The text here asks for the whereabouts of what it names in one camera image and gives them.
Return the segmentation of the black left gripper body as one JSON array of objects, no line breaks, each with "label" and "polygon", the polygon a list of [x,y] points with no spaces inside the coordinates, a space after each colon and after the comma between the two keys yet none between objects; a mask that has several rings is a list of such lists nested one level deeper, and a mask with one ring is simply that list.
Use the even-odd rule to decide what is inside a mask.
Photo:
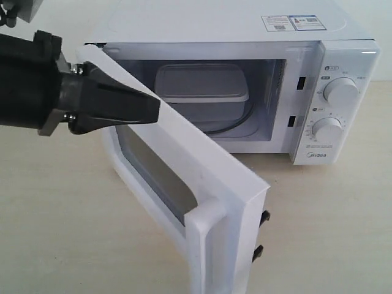
[{"label": "black left gripper body", "polygon": [[32,40],[1,35],[1,125],[37,130],[50,136],[60,123],[77,133],[77,84],[69,80],[70,64],[62,38],[36,31]]}]

